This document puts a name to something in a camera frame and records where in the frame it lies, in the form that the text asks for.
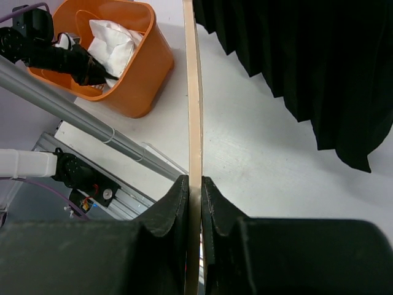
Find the black garment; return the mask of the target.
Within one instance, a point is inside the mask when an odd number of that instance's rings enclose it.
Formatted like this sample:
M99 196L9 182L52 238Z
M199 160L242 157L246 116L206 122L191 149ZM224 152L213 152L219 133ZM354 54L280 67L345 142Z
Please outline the black garment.
M196 22L262 74L317 148L370 171L392 127L391 1L194 1Z

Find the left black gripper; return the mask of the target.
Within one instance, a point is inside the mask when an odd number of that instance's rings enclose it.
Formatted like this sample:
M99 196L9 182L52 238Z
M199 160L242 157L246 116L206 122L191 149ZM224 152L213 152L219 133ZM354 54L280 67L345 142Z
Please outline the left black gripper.
M70 74L82 86L105 84L107 79L118 80L93 58L83 47L75 45L72 50L50 46L45 49L49 61L47 69Z

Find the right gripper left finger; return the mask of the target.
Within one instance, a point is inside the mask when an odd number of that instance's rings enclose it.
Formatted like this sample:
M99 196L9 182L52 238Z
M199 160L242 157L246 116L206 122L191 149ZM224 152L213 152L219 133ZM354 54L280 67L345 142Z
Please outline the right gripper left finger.
M183 294L189 178L131 221L19 222L1 231L2 294Z

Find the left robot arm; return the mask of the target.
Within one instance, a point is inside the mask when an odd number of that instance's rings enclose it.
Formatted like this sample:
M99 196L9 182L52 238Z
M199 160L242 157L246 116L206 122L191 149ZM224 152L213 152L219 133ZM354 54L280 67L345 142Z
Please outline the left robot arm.
M10 27L1 28L1 87L88 133L104 144L114 149L118 148L118 134L114 128L35 80L15 65L22 56L16 48L26 46L18 31Z

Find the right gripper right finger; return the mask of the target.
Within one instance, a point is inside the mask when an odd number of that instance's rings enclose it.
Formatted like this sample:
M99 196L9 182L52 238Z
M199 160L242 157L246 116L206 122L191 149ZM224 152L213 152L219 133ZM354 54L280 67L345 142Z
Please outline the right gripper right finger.
M392 247L373 223L252 218L202 180L206 294L391 294Z

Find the white pleated skirt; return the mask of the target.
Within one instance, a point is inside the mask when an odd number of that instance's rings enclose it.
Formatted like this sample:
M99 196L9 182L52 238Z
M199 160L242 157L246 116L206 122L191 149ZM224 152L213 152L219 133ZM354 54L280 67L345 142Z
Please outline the white pleated skirt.
M105 70L120 78L142 41L143 35L109 20L90 20L93 40L87 49Z

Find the beige wooden hanger front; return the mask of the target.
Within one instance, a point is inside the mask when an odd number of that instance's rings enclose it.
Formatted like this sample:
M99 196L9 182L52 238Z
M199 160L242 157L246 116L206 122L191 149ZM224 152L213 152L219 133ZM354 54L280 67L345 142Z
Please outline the beige wooden hanger front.
M203 174L203 88L193 2L183 2L189 106L189 230L185 293L197 294L200 271L201 186Z

